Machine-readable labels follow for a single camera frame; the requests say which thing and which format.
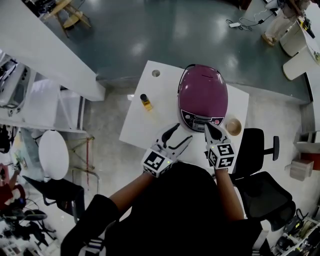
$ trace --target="control panel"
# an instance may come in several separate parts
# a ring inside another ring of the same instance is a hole
[[[224,117],[203,116],[198,114],[192,114],[184,110],[181,110],[181,115],[183,121],[190,129],[200,133],[205,132],[205,123],[213,123],[219,126],[224,120]]]

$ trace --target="black sleeve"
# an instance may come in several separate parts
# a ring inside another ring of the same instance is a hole
[[[233,221],[229,224],[228,228],[230,232],[230,253],[234,255],[252,255],[253,246],[258,239],[262,226],[259,220],[255,219],[243,219]]]
[[[119,211],[115,203],[103,195],[95,195],[78,223],[63,239],[60,255],[78,255],[86,243],[96,239],[110,223],[117,220]]]

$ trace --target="wooden stool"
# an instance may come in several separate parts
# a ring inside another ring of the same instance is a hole
[[[66,32],[66,28],[73,26],[79,20],[83,22],[85,25],[87,25],[89,28],[91,28],[91,25],[89,24],[89,18],[82,11],[78,10],[73,5],[71,5],[71,1],[72,0],[58,1],[56,3],[55,8],[53,8],[53,10],[50,13],[43,16],[43,20],[55,16],[67,38],[69,36]],[[65,9],[67,12],[70,12],[72,15],[62,24],[62,21],[59,17],[59,12],[63,9]]]

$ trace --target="beige pants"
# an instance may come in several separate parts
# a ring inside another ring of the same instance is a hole
[[[279,40],[294,23],[295,21],[288,19],[284,12],[280,10],[264,34],[271,41],[273,38]]]

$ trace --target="person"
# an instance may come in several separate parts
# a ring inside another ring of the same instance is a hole
[[[8,174],[8,166],[1,163],[0,168],[5,170],[5,174]],[[20,170],[15,168],[9,182],[0,186],[0,211],[11,210],[16,207],[23,209],[26,205],[25,190],[20,184],[16,185],[19,174]]]
[[[262,34],[263,40],[268,45],[275,46],[275,43],[297,21],[298,17],[303,16],[303,12],[308,8],[310,2],[317,3],[317,0],[286,0],[284,7],[280,9],[276,18]]]
[[[109,198],[95,195],[64,238],[61,255],[79,255],[103,232],[103,255],[252,255],[261,224],[244,219],[228,170],[215,175],[216,183],[205,169],[178,161],[159,178],[143,172]]]

